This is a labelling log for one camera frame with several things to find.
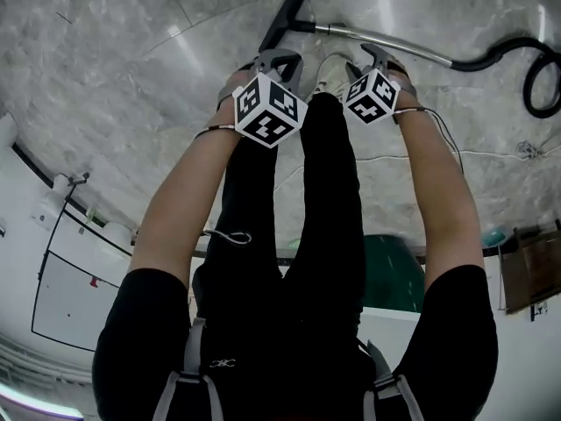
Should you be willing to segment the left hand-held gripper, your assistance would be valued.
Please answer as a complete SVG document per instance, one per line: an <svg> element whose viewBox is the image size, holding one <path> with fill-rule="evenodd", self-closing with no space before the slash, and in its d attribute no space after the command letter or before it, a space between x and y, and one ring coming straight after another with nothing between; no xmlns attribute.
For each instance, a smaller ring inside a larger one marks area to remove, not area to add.
<svg viewBox="0 0 561 421"><path fill-rule="evenodd" d="M296 95L303 59L295 51L267 49L251 67L255 77L233 92L235 131L274 148L298 132L308 105Z"/></svg>

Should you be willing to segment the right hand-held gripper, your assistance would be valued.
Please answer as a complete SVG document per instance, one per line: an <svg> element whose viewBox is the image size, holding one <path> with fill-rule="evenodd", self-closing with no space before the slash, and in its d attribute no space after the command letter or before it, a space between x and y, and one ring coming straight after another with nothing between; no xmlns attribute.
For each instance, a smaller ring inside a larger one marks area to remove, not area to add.
<svg viewBox="0 0 561 421"><path fill-rule="evenodd" d="M365 125L394 115L400 86L387 76L387 52L374 43L360 48L372 57L372 64L360 70L351 61L345 63L350 86L343 94L344 114Z"/></svg>

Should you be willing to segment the person's left hand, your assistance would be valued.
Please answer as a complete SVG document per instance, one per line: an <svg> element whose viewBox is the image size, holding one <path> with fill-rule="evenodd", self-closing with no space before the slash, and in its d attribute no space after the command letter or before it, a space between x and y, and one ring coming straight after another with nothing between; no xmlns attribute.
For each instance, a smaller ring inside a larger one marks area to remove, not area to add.
<svg viewBox="0 0 561 421"><path fill-rule="evenodd" d="M234 72L226 81L224 87L233 92L238 87L245 87L253 78L255 72L251 69L240 69Z"/></svg>

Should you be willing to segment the person's right hand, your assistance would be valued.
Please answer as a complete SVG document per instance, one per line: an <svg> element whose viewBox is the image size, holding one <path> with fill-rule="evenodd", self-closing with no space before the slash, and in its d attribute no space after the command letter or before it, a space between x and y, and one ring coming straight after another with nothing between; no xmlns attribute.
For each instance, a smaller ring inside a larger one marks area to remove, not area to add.
<svg viewBox="0 0 561 421"><path fill-rule="evenodd" d="M387 61L387 74L391 80L398 82L402 89L413 86L407 70L396 59L389 59Z"/></svg>

